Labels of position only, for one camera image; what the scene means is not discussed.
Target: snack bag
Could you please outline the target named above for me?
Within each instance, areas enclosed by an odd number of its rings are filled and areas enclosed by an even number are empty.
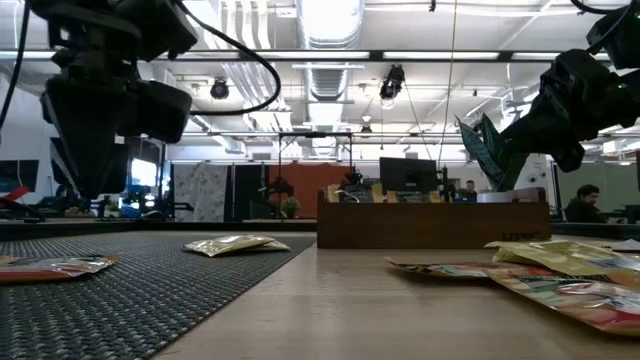
[[[640,336],[640,292],[606,275],[487,274],[508,289],[602,331]]]
[[[273,240],[270,243],[264,245],[258,245],[247,248],[246,251],[291,251],[291,248],[287,244],[283,244],[280,241]]]
[[[0,256],[0,284],[52,281],[93,274],[115,264],[117,256],[13,258]]]
[[[275,239],[266,236],[232,235],[210,240],[198,240],[189,243],[184,247],[186,250],[203,253],[209,257],[213,257],[232,251],[265,245],[273,241],[275,241]]]
[[[420,274],[444,277],[444,278],[457,278],[457,279],[480,279],[488,278],[489,276],[485,270],[489,269],[519,269],[526,268],[517,264],[507,263],[492,263],[490,261],[484,262],[461,262],[452,264],[402,264],[394,261],[391,258],[385,258],[391,265],[401,268],[402,270],[409,272],[416,272]],[[547,270],[539,269],[542,273],[549,273]]]
[[[640,261],[596,246],[571,241],[544,243],[497,242],[500,249],[493,261],[541,264],[567,275],[604,275],[632,271],[627,276],[639,277]]]

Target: wooden box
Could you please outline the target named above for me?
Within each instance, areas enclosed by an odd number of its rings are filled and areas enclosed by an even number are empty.
[[[329,203],[318,193],[320,249],[481,249],[551,238],[549,204]]]

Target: black mesh mat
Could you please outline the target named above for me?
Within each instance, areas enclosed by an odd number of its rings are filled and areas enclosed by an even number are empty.
[[[0,359],[150,358],[315,242],[291,252],[208,258],[182,251],[207,236],[116,233],[0,242],[0,255],[119,254],[94,276],[0,286]]]

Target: red object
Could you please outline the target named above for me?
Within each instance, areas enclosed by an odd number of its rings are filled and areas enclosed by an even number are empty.
[[[318,189],[326,189],[329,185],[340,184],[344,174],[349,172],[349,166],[339,165],[282,165],[282,177],[294,187],[295,197],[302,208],[296,214],[301,218],[315,218],[318,216]],[[269,168],[269,183],[273,183],[278,177],[278,166]],[[278,195],[269,197],[271,201],[278,203]]]
[[[29,193],[28,187],[20,186],[19,188],[13,189],[10,193],[5,195],[4,198],[7,200],[16,201],[28,193]]]

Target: wooden table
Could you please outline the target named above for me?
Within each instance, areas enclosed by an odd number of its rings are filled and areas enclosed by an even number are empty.
[[[383,259],[492,253],[310,248],[157,358],[640,359],[640,339],[601,333],[489,281],[437,281]]]

